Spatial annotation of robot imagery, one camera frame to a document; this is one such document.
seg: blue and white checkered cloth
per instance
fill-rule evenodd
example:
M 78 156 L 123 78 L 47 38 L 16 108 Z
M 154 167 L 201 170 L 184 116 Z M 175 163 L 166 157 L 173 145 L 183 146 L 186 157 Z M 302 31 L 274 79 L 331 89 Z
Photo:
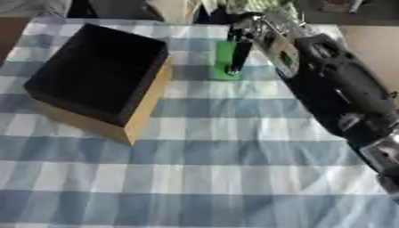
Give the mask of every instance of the blue and white checkered cloth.
M 47 118 L 22 89 L 84 22 L 169 43 L 173 78 L 133 147 Z M 259 51 L 242 81 L 209 80 L 225 36 L 219 26 L 29 23 L 0 70 L 0 227 L 398 227 L 373 171 Z

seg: background cloth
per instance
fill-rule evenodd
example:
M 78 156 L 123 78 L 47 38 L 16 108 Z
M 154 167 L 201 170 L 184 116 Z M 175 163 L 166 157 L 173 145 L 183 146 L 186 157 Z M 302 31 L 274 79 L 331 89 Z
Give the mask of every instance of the background cloth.
M 0 17 L 66 17 L 72 0 L 0 0 Z
M 85 22 L 169 44 L 173 78 L 133 147 L 47 118 L 22 88 Z M 0 69 L 0 227 L 398 227 L 398 206 L 375 173 L 314 120 L 260 51 L 241 81 L 209 80 L 226 33 L 31 21 Z

